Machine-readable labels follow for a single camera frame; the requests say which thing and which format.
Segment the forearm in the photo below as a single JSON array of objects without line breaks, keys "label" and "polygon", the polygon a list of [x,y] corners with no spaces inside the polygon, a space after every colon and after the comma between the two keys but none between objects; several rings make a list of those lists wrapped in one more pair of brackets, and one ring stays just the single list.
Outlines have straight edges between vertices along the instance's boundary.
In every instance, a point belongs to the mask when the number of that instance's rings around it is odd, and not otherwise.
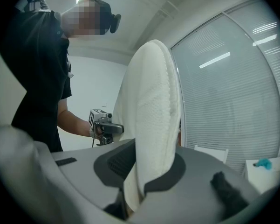
[{"label": "forearm", "polygon": [[89,122],[76,117],[72,112],[65,110],[58,115],[58,126],[66,132],[89,136]]}]

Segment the white chair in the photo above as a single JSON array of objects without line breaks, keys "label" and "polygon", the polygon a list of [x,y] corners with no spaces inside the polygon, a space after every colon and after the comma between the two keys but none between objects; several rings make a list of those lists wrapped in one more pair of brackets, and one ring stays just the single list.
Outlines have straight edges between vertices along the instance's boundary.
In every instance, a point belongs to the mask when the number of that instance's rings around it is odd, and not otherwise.
[{"label": "white chair", "polygon": [[229,149],[226,149],[225,151],[216,150],[216,149],[212,149],[212,148],[199,147],[198,145],[195,145],[195,150],[209,154],[212,157],[215,157],[216,159],[222,161],[224,164],[227,161],[227,156],[228,156],[228,152],[229,152]]}]

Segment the white table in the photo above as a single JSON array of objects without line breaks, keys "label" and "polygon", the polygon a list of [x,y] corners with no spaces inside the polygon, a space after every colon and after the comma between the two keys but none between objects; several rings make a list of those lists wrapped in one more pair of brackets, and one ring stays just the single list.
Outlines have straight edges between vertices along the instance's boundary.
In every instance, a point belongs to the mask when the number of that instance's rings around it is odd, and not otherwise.
[{"label": "white table", "polygon": [[272,163],[271,170],[265,167],[255,167],[259,159],[246,160],[242,175],[260,192],[274,188],[280,184],[280,157],[269,159]]}]

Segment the ceiling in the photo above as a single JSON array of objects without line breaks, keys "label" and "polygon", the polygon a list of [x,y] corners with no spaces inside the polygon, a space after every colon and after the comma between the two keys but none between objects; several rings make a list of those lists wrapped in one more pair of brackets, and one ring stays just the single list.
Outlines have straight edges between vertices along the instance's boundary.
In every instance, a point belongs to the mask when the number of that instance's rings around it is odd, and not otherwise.
[{"label": "ceiling", "polygon": [[[183,0],[103,0],[110,4],[113,14],[121,14],[118,30],[106,35],[70,39],[69,54],[88,56],[128,64],[136,50],[143,45],[167,16],[174,18]],[[47,0],[50,9],[64,12],[76,0]]]}]

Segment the white cushion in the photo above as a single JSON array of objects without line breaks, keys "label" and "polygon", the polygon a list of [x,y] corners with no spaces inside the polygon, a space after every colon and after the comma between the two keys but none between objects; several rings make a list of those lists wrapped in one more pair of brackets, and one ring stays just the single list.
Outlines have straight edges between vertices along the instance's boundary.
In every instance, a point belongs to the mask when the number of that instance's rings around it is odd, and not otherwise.
[{"label": "white cushion", "polygon": [[133,170],[137,184],[128,186],[138,186],[142,195],[144,185],[173,164],[180,115],[180,88],[173,60],[167,47],[153,40],[144,44],[129,63],[112,119],[124,125],[124,133],[114,140],[136,138],[137,168]]}]

